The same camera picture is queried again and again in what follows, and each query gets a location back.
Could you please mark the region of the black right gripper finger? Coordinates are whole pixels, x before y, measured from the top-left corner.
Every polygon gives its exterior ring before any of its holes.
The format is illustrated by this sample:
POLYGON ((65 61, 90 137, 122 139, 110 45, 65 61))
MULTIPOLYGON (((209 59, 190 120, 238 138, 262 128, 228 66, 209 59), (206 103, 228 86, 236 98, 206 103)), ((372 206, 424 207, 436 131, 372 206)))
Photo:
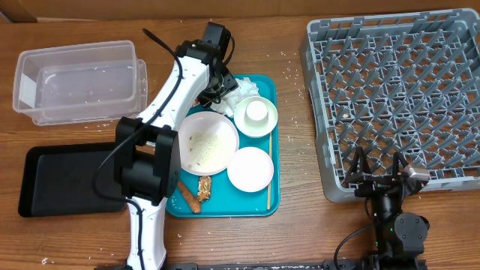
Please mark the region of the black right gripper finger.
POLYGON ((365 182, 367 177, 372 176, 371 168, 368 164, 367 155, 361 146, 355 149, 354 158, 348 171, 346 172, 346 182, 365 182))
POLYGON ((408 166, 407 160, 399 151, 396 151, 393 154, 393 163, 392 163, 392 170, 391 170, 392 175, 396 177, 400 172, 400 167, 405 168, 407 166, 408 166))

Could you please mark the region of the white cup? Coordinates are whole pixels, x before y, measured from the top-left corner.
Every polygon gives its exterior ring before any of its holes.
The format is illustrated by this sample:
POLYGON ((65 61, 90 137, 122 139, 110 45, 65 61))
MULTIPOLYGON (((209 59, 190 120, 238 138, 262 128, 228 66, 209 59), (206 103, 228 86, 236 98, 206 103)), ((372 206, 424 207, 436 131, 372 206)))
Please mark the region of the white cup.
POLYGON ((267 119, 269 111, 261 100, 254 100, 247 105, 245 113, 251 121, 263 122, 267 119))

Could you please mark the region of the light green bowl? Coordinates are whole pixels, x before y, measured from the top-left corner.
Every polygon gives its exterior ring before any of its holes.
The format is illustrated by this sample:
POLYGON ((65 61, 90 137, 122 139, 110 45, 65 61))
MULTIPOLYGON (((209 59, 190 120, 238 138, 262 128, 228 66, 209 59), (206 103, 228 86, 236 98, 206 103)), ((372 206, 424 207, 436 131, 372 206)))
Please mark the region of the light green bowl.
POLYGON ((235 108, 233 116, 235 126, 247 137, 260 138, 272 132, 278 123, 278 111, 276 106, 267 98, 254 96, 242 100, 235 108), (262 101, 268 107, 268 117, 261 122, 251 121, 245 113, 247 105, 251 101, 262 101))

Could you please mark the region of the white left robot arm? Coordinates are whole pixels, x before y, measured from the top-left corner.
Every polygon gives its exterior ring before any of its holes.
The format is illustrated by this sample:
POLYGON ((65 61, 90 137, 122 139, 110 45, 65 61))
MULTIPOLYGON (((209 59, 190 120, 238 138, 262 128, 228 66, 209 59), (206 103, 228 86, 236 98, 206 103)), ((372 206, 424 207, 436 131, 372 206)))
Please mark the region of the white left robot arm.
POLYGON ((225 86, 229 38, 185 41, 172 51, 172 72, 138 118, 122 118, 115 131, 114 179, 130 209, 130 254, 126 269, 163 269, 166 203, 179 182, 178 129, 194 100, 214 84, 225 86))

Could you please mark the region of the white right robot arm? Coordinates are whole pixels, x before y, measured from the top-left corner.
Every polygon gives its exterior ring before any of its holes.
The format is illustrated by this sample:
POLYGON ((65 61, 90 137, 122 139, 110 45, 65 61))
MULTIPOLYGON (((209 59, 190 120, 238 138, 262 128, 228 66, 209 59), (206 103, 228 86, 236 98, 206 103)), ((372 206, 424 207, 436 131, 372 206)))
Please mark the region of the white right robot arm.
POLYGON ((357 184, 354 195, 364 198, 364 207, 372 224, 348 235, 339 244, 365 230, 372 229, 376 250, 366 253, 356 264, 357 269, 427 270, 427 263, 418 256, 425 252, 430 223, 427 218, 405 212, 406 197, 417 194, 429 182, 427 169, 407 162, 399 152, 393 154, 391 174, 375 175, 367 155, 357 147, 346 181, 357 184))

